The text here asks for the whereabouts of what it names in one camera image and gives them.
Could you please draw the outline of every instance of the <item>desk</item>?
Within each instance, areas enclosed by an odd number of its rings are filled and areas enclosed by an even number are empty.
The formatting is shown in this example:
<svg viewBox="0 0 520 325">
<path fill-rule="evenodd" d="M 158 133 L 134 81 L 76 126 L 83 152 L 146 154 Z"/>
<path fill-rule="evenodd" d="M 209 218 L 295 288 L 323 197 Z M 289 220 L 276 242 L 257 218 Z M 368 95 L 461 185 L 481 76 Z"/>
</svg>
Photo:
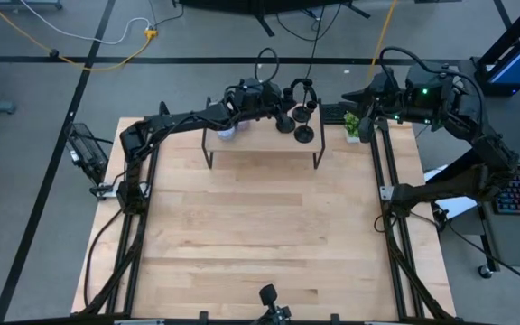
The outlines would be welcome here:
<svg viewBox="0 0 520 325">
<path fill-rule="evenodd" d="M 120 119 L 117 134 L 136 120 Z M 265 312 L 258 290 L 274 283 L 278 304 L 289 305 L 295 320 L 329 320 L 331 313 L 397 320 L 385 236 L 373 229 L 380 207 L 371 146 L 347 144 L 341 126 L 324 131 L 327 149 L 316 171 L 311 153 L 223 153 L 209 170 L 201 131 L 163 142 L 132 316 L 197 319 L 208 311 L 211 319 L 255 319 Z M 423 183 L 411 125 L 391 124 L 390 135 L 401 182 Z M 106 179 L 123 168 L 116 136 Z M 90 242 L 118 209 L 115 200 L 98 204 Z M 414 211 L 431 215 L 428 204 Z M 121 227 L 122 218 L 98 241 L 91 295 L 112 272 Z M 417 274 L 454 314 L 434 226 L 409 218 L 408 228 Z M 84 270 L 74 311 L 84 307 Z M 125 276 L 116 311 L 126 284 Z M 413 315 L 411 303 L 407 310 Z"/>
</svg>

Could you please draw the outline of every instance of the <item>small green plant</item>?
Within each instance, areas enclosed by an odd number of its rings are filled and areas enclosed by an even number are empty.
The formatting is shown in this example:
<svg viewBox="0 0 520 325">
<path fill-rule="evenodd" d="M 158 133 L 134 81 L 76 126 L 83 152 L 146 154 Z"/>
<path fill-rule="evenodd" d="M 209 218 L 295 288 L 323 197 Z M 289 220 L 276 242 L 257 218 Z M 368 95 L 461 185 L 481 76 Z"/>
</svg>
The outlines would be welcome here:
<svg viewBox="0 0 520 325">
<path fill-rule="evenodd" d="M 358 137 L 358 124 L 360 124 L 360 120 L 354 114 L 346 113 L 344 115 L 344 127 L 347 129 L 348 136 Z"/>
</svg>

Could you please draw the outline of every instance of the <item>caster wheel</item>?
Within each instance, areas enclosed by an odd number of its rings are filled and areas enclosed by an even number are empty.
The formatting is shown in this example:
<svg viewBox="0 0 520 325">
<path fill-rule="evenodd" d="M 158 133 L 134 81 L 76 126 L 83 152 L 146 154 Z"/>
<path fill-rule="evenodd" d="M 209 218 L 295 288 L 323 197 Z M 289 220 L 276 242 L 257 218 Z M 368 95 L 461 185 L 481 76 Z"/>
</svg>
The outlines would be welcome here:
<svg viewBox="0 0 520 325">
<path fill-rule="evenodd" d="M 493 276 L 493 273 L 488 269 L 487 265 L 481 265 L 478 267 L 478 274 L 483 279 L 490 279 Z"/>
</svg>

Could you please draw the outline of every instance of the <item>yellow cable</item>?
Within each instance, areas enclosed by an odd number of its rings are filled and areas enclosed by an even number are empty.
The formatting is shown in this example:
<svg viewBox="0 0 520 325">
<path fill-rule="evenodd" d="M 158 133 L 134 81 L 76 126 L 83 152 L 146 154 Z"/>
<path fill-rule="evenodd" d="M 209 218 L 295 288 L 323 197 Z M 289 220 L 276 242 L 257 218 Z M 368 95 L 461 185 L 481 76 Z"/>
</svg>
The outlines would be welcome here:
<svg viewBox="0 0 520 325">
<path fill-rule="evenodd" d="M 367 85 L 370 83 L 370 80 L 372 79 L 372 74 L 375 69 L 375 63 L 376 63 L 376 57 L 378 56 L 378 53 L 380 52 L 380 47 L 383 45 L 383 39 L 385 38 L 386 29 L 388 28 L 388 24 L 390 23 L 391 18 L 393 17 L 393 11 L 396 7 L 396 2 L 398 0 L 393 0 L 393 3 L 390 5 L 390 9 L 388 10 L 388 14 L 386 15 L 385 25 L 383 26 L 383 31 L 380 33 L 380 38 L 378 39 L 378 43 L 376 44 L 376 51 L 375 56 L 372 58 L 372 64 L 370 65 L 370 68 L 368 69 L 368 77 L 367 77 Z"/>
<path fill-rule="evenodd" d="M 40 42 L 37 42 L 37 40 L 35 40 L 29 33 L 25 32 L 24 30 L 22 30 L 21 28 L 17 27 L 17 25 L 15 25 L 11 20 L 9 20 L 2 12 L 0 12 L 0 17 L 6 22 L 6 23 L 9 23 L 10 26 L 12 26 L 17 32 L 19 32 L 21 35 L 27 37 L 30 41 L 32 41 L 35 45 L 41 47 L 42 49 L 44 49 L 45 51 L 47 51 L 49 54 L 52 53 L 52 49 L 41 44 Z M 132 58 L 136 57 L 137 55 L 139 55 L 141 52 L 143 52 L 147 47 L 148 45 L 150 44 L 150 42 L 152 41 L 152 38 L 154 38 L 155 36 L 157 35 L 157 32 L 156 31 L 146 31 L 145 32 L 145 36 L 146 36 L 146 42 L 144 44 L 144 46 L 142 46 L 142 48 L 140 50 L 138 50 L 136 53 L 130 55 L 129 57 L 127 57 L 127 59 L 121 61 L 120 63 L 117 63 L 117 65 L 115 66 L 111 66 L 111 67 L 107 67 L 107 68 L 94 68 L 94 69 L 91 69 L 91 68 L 88 68 L 88 67 L 85 67 L 85 66 L 82 66 L 81 64 L 78 64 L 68 58 L 65 58 L 65 57 L 62 57 L 62 56 L 58 56 L 58 58 L 60 60 L 63 60 L 64 62 L 68 62 L 69 64 L 72 64 L 82 70 L 85 70 L 85 71 L 110 71 L 110 70 L 115 70 L 121 66 L 123 66 L 124 64 L 126 64 L 128 61 L 130 61 Z"/>
</svg>

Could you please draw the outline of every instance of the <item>cable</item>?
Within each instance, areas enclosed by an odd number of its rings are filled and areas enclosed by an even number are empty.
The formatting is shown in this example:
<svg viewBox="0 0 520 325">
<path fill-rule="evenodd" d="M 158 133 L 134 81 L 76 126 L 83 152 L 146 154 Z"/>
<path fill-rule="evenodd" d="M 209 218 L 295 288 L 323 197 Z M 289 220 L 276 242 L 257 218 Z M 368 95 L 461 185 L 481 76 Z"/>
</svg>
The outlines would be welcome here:
<svg viewBox="0 0 520 325">
<path fill-rule="evenodd" d="M 174 19 L 181 18 L 182 16 L 184 16 L 184 5 L 181 5 L 181 14 L 178 14 L 178 15 L 175 16 L 175 17 L 166 18 L 166 19 L 164 19 L 164 20 L 162 20 L 162 21 L 160 21 L 160 22 L 158 22 L 158 23 L 155 23 L 153 26 L 157 28 L 158 25 L 159 25 L 160 23 L 169 22 L 169 21 L 172 21 L 172 20 L 174 20 Z"/>
<path fill-rule="evenodd" d="M 17 25 L 15 25 L 11 20 L 9 20 L 9 18 L 7 18 L 2 12 L 0 12 L 0 17 L 6 22 L 8 23 L 10 26 L 12 26 L 17 32 L 19 32 L 21 35 L 25 36 L 27 39 L 29 39 L 30 41 L 32 41 L 35 45 L 39 46 L 40 48 L 44 49 L 45 51 L 47 51 L 50 55 L 53 55 L 54 53 L 56 53 L 57 51 L 56 50 L 53 50 L 43 44 L 41 44 L 40 42 L 38 42 L 37 40 L 35 40 L 29 33 L 25 32 L 24 30 L 22 30 L 21 28 L 17 27 Z M 144 32 L 145 35 L 146 35 L 146 42 L 144 44 L 144 46 L 142 46 L 142 48 L 137 51 L 136 53 L 130 55 L 129 57 L 127 57 L 127 59 L 123 60 L 122 62 L 118 63 L 117 65 L 115 66 L 111 66 L 111 67 L 107 67 L 107 68 L 88 68 L 88 67 L 85 67 L 85 66 L 82 66 L 81 64 L 78 64 L 68 58 L 65 58 L 65 57 L 62 57 L 60 55 L 58 55 L 58 59 L 64 61 L 64 62 L 68 62 L 69 64 L 71 65 L 74 65 L 82 70 L 85 70 L 85 71 L 110 71 L 110 70 L 114 70 L 114 69 L 117 69 L 121 66 L 123 66 L 124 64 L 126 64 L 128 61 L 130 61 L 132 58 L 136 57 L 138 54 L 140 54 L 141 52 L 143 52 L 145 50 L 145 48 L 147 48 L 147 46 L 150 44 L 150 42 L 152 41 L 152 38 L 154 38 L 156 35 L 157 35 L 157 32 L 156 31 L 145 31 Z"/>
<path fill-rule="evenodd" d="M 124 40 L 125 36 L 127 35 L 127 31 L 130 28 L 130 23 L 133 23 L 133 22 L 136 22 L 136 21 L 145 21 L 147 23 L 147 26 L 145 27 L 146 30 L 148 30 L 150 28 L 150 26 L 151 26 L 150 21 L 147 18 L 143 18 L 143 17 L 134 18 L 134 19 L 130 20 L 129 22 L 127 22 L 127 25 L 125 26 L 125 30 L 124 30 L 124 35 L 122 35 L 122 38 L 120 38 L 119 40 L 117 40 L 115 42 L 108 42 L 108 41 L 99 40 L 99 39 L 97 39 L 95 37 L 79 36 L 79 35 L 76 35 L 76 34 L 73 34 L 73 33 L 70 33 L 70 32 L 64 32 L 61 29 L 59 29 L 59 28 L 55 27 L 54 25 L 52 25 L 47 20 L 45 20 L 45 18 L 43 18 L 40 14 L 38 14 L 35 10 L 33 10 L 24 0 L 19 0 L 19 1 L 21 1 L 22 4 L 27 9 L 29 9 L 29 11 L 31 11 L 33 14 L 35 14 L 39 19 L 42 20 L 42 22 L 44 22 L 45 24 L 50 26 L 54 31 L 56 31 L 58 33 L 61 33 L 63 35 L 66 35 L 66 36 L 75 37 L 75 38 L 78 38 L 78 39 L 81 39 L 81 40 L 85 40 L 85 41 L 100 42 L 100 43 L 105 44 L 105 45 L 117 45 L 120 42 L 122 42 Z"/>
<path fill-rule="evenodd" d="M 94 141 L 101 142 L 104 144 L 114 144 L 114 142 L 111 140 L 96 138 L 95 136 L 81 135 L 81 137 L 84 139 L 94 140 Z"/>
<path fill-rule="evenodd" d="M 305 79 L 311 75 L 312 63 L 314 62 L 314 54 L 316 53 L 316 45 L 318 44 L 318 34 L 320 33 L 320 27 L 322 26 L 322 16 L 324 15 L 324 9 L 326 9 L 326 5 L 322 7 L 322 12 L 320 12 L 320 19 L 318 21 L 318 29 L 316 30 L 316 38 L 314 39 L 314 44 L 312 45 L 312 55 L 311 55 L 311 65 L 308 66 L 308 72 L 306 72 Z"/>
<path fill-rule="evenodd" d="M 482 249 L 481 247 L 473 244 L 470 240 L 466 239 L 463 235 L 461 235 L 460 233 L 457 232 L 457 230 L 455 230 L 454 227 L 452 227 L 452 221 L 449 222 L 449 227 L 450 227 L 450 230 L 452 230 L 453 233 L 455 233 L 458 237 L 460 237 L 460 239 L 462 239 L 463 241 L 465 241 L 467 244 L 473 246 L 473 248 L 477 249 L 479 252 L 483 253 L 486 257 L 494 260 L 495 262 L 501 264 L 502 266 L 506 267 L 507 270 L 513 272 L 514 274 L 516 274 L 517 276 L 520 277 L 520 272 L 517 271 L 515 268 L 513 268 L 512 266 L 509 266 L 507 265 L 505 262 L 499 260 L 498 258 L 492 256 L 491 254 L 485 252 L 484 249 Z"/>
<path fill-rule="evenodd" d="M 94 237 L 94 240 L 91 242 L 91 246 L 89 247 L 88 252 L 88 261 L 86 262 L 86 272 L 84 275 L 83 280 L 83 302 L 86 304 L 86 307 L 89 307 L 89 299 L 88 299 L 88 284 L 89 284 L 89 269 L 91 268 L 91 256 L 94 253 L 94 248 L 96 247 L 96 244 L 98 243 L 99 237 L 106 231 L 106 229 L 111 226 L 114 221 L 116 221 L 119 214 L 122 213 L 122 210 L 120 209 L 97 233 L 97 235 Z"/>
<path fill-rule="evenodd" d="M 424 132 L 424 130 L 426 130 L 427 128 L 429 128 L 429 126 L 430 126 L 430 125 L 425 126 L 425 127 L 421 130 L 421 132 L 419 132 L 419 134 L 416 135 L 416 137 L 414 138 L 414 140 L 418 139 L 419 136 L 421 136 L 421 134 Z"/>
<path fill-rule="evenodd" d="M 297 33 L 293 32 L 293 31 L 291 31 L 290 29 L 288 29 L 288 27 L 284 26 L 284 24 L 280 21 L 280 15 L 279 15 L 279 14 L 276 14 L 276 20 L 277 20 L 278 23 L 282 26 L 282 28 L 285 29 L 285 31 L 287 31 L 288 33 L 294 35 L 295 37 L 297 37 L 297 38 L 299 38 L 299 39 L 301 39 L 301 40 L 303 40 L 303 41 L 306 41 L 306 42 L 316 42 L 317 40 L 319 40 L 319 39 L 321 39 L 322 37 L 324 37 L 324 35 L 326 35 L 326 33 L 329 31 L 330 27 L 332 27 L 332 25 L 333 25 L 334 22 L 336 21 L 336 18 L 339 16 L 340 8 L 341 8 L 341 7 L 342 7 L 342 4 L 339 5 L 339 9 L 337 9 L 336 13 L 334 14 L 334 17 L 332 18 L 332 21 L 330 22 L 329 26 L 324 30 L 324 32 L 322 33 L 322 35 L 319 36 L 319 35 L 317 34 L 317 35 L 316 35 L 316 38 L 315 38 L 314 40 L 308 39 L 308 38 L 306 38 L 306 37 L 302 37 L 302 36 L 300 36 L 299 34 L 297 34 Z M 319 18 L 316 19 L 316 21 L 317 21 L 318 23 L 321 23 L 321 21 L 322 21 L 322 14 L 324 14 L 324 13 L 320 13 L 320 19 L 319 19 Z M 315 24 L 315 23 L 312 24 L 311 29 L 312 29 L 314 32 L 316 32 L 316 31 L 314 30 L 314 28 L 313 28 L 313 27 L 314 27 L 314 24 Z"/>
<path fill-rule="evenodd" d="M 158 26 L 156 25 L 157 19 L 155 18 L 155 11 L 153 9 L 152 0 L 148 0 L 148 3 L 150 4 L 150 10 L 152 10 L 153 28 L 157 31 L 158 30 Z"/>
<path fill-rule="evenodd" d="M 382 46 L 383 40 L 385 39 L 386 29 L 388 28 L 388 24 L 390 23 L 390 20 L 393 17 L 393 11 L 395 10 L 397 2 L 398 2 L 398 0 L 393 0 L 393 3 L 390 5 L 390 9 L 388 10 L 388 14 L 386 15 L 385 25 L 383 25 L 383 30 L 380 33 L 380 37 L 378 38 L 378 42 L 376 43 L 375 56 L 372 58 L 372 63 L 370 64 L 370 68 L 368 68 L 367 84 L 370 83 L 370 80 L 372 79 L 372 73 L 373 73 L 374 68 L 375 68 L 376 57 L 378 56 L 378 52 L 380 51 L 380 47 Z"/>
<path fill-rule="evenodd" d="M 258 56 L 256 57 L 256 62 L 254 65 L 254 78 L 256 80 L 260 81 L 260 79 L 258 78 L 258 64 L 259 64 L 258 62 L 260 61 L 262 54 L 264 54 L 266 51 L 270 51 L 274 55 L 274 58 L 276 59 L 276 68 L 274 69 L 274 73 L 272 74 L 272 76 L 270 76 L 270 78 L 260 82 L 260 84 L 265 84 L 265 83 L 272 81 L 272 79 L 274 79 L 274 77 L 276 77 L 276 74 L 278 74 L 278 70 L 280 69 L 280 58 L 278 58 L 278 54 L 276 54 L 276 51 L 273 48 L 265 48 L 265 49 L 261 50 L 260 53 L 258 53 Z"/>
<path fill-rule="evenodd" d="M 485 98 L 485 95 L 483 94 L 483 90 L 478 86 L 478 84 L 469 76 L 469 75 L 466 75 L 462 72 L 457 72 L 457 71 L 453 71 L 453 70 L 432 70 L 430 69 L 429 67 L 426 66 L 426 64 L 424 64 L 424 62 L 418 57 L 416 56 L 416 54 L 412 53 L 411 51 L 408 51 L 406 49 L 403 49 L 403 48 L 399 48 L 399 47 L 396 47 L 396 46 L 387 46 L 385 47 L 382 51 L 380 51 L 380 57 L 379 59 L 381 60 L 381 64 L 380 66 L 382 67 L 383 71 L 385 72 L 386 75 L 388 75 L 388 71 L 386 69 L 386 66 L 383 64 L 382 60 L 384 59 L 384 56 L 385 56 L 385 53 L 388 52 L 388 51 L 399 51 L 401 53 L 404 53 L 406 55 L 408 55 L 409 57 L 411 57 L 416 63 L 419 64 L 419 66 L 421 66 L 421 68 L 425 71 L 428 71 L 430 73 L 434 73 L 434 74 L 440 74 L 440 73 L 445 73 L 447 75 L 451 75 L 451 76 L 457 76 L 459 78 L 462 78 L 462 79 L 465 79 L 466 81 L 468 81 L 474 88 L 475 90 L 477 91 L 477 95 L 478 95 L 478 103 L 479 103 L 479 106 L 480 106 L 480 109 L 479 109 L 479 118 L 478 118 L 478 128 L 479 128 L 479 132 L 482 131 L 482 127 L 483 127 L 483 123 L 486 119 L 486 114 L 485 114 L 485 107 L 483 106 L 483 102 L 484 102 L 484 98 Z"/>
<path fill-rule="evenodd" d="M 438 226 L 439 226 L 439 224 L 437 224 L 434 220 L 431 220 L 431 219 L 429 219 L 429 218 L 426 218 L 426 217 L 424 217 L 424 216 L 421 216 L 421 215 L 419 215 L 419 214 L 416 213 L 416 212 L 412 212 L 412 211 L 411 211 L 411 215 L 412 215 L 413 217 L 417 217 L 417 218 L 419 218 L 419 219 L 422 219 L 422 220 L 424 220 L 424 221 L 426 221 L 426 222 L 428 222 L 428 223 L 434 225 L 435 227 L 438 227 Z M 377 223 L 377 221 L 380 219 L 380 217 L 382 217 L 382 215 L 376 217 L 376 219 L 375 219 L 375 224 L 374 224 L 374 228 L 375 228 L 375 230 L 376 230 L 377 232 L 384 233 L 385 230 L 379 230 L 379 229 L 376 227 L 376 223 Z M 494 260 L 495 262 L 501 264 L 502 266 L 506 267 L 506 269 L 508 269 L 509 271 L 513 272 L 514 274 L 516 274 L 517 276 L 520 277 L 520 272 L 517 271 L 515 268 L 513 268 L 512 266 L 507 265 L 505 262 L 503 262 L 503 261 L 499 260 L 498 258 L 492 256 L 491 254 L 485 252 L 484 249 L 482 249 L 481 247 L 475 245 L 475 244 L 472 243 L 470 240 L 466 239 L 463 235 L 461 235 L 459 232 L 457 232 L 457 230 L 452 226 L 452 220 L 448 220 L 448 221 L 445 223 L 445 225 L 449 225 L 450 230 L 451 230 L 455 235 L 457 235 L 458 237 L 460 237 L 460 239 L 462 239 L 462 240 L 463 240 L 464 242 L 466 242 L 467 244 L 473 246 L 473 248 L 477 249 L 479 252 L 483 253 L 487 258 L 490 258 L 490 259 Z"/>
<path fill-rule="evenodd" d="M 376 217 L 375 219 L 375 223 L 373 224 L 373 227 L 375 228 L 375 231 L 378 232 L 378 233 L 381 233 L 381 234 L 384 234 L 386 232 L 386 229 L 382 230 L 382 229 L 379 229 L 378 226 L 376 225 L 378 223 L 378 220 L 382 217 L 383 215 L 381 214 L 380 216 Z M 395 223 L 396 221 L 398 220 L 398 218 L 395 218 L 395 221 L 393 221 L 391 224 L 390 224 L 390 228 L 394 227 L 395 226 Z"/>
</svg>

